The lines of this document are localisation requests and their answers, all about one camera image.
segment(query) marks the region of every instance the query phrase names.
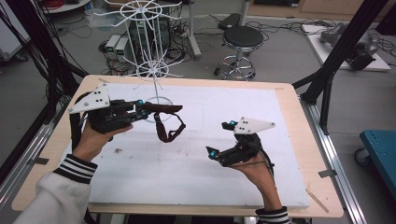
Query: blue cart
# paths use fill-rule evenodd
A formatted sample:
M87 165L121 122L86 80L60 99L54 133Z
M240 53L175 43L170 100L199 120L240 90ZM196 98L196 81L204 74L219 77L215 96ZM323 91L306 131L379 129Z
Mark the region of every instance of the blue cart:
M369 166L373 162L396 200L396 132L366 130L360 137L365 148L356 150L356 163Z

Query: hand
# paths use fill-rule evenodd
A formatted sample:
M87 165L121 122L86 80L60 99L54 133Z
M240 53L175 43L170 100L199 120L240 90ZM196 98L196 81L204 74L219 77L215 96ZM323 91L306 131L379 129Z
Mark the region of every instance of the hand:
M264 157L258 153L249 161L238 162L231 168L242 172L262 194L265 210L277 210L282 208L273 177L265 163Z
M92 129L91 124L87 121L78 146L73 150L72 155L90 162L93 158L99 155L102 151L102 147L113 135L124 133L131 130L133 127L134 126L131 124L129 127L118 129L111 133L99 133Z

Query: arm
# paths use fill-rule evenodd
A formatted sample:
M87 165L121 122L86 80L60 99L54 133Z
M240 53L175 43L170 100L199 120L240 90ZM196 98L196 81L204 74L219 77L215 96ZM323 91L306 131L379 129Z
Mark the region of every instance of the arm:
M36 196L14 223L81 223L90 196L90 182L97 165L91 160L117 133L101 134L87 122L81 140L53 172L44 175L36 185Z
M265 207L256 210L259 223L290 223L287 208L279 200L274 179L260 153L249 161L234 164L232 168L242 172L262 194Z

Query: black and white striped cuff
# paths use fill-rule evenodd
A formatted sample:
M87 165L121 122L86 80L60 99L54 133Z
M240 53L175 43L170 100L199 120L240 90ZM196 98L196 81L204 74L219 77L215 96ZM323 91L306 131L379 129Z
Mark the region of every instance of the black and white striped cuff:
M78 183L90 184L93 174L98 165L83 161L68 154L61 165L53 173L62 175Z
M288 208L282 207L279 210L265 211L264 208L256 210L262 223L290 223Z

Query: round stool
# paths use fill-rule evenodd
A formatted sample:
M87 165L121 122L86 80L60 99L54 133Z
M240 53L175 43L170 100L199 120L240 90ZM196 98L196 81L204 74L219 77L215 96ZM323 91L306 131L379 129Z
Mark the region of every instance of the round stool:
M230 49L236 50L236 55L225 57L215 70L215 75L220 73L226 77L242 78L248 81L248 78L256 76L253 63L242 54L250 53L262 46L264 37L256 29L247 26L233 26L225 30L223 35L224 45Z

